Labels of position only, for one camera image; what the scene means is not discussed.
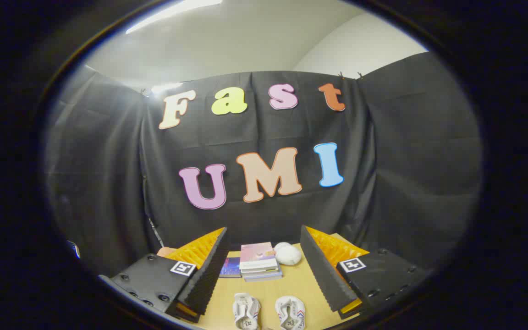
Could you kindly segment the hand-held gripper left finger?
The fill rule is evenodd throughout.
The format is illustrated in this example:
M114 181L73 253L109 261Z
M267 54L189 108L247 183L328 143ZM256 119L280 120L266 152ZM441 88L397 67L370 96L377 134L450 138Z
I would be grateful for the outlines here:
M167 257L149 253L117 275L99 278L143 311L197 323L228 256L227 231L219 228Z

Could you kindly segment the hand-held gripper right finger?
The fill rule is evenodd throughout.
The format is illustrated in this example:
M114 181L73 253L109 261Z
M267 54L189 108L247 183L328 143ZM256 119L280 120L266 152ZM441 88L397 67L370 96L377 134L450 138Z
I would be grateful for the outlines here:
M388 249L365 251L303 225L300 246L331 311L369 318L405 299L428 276Z

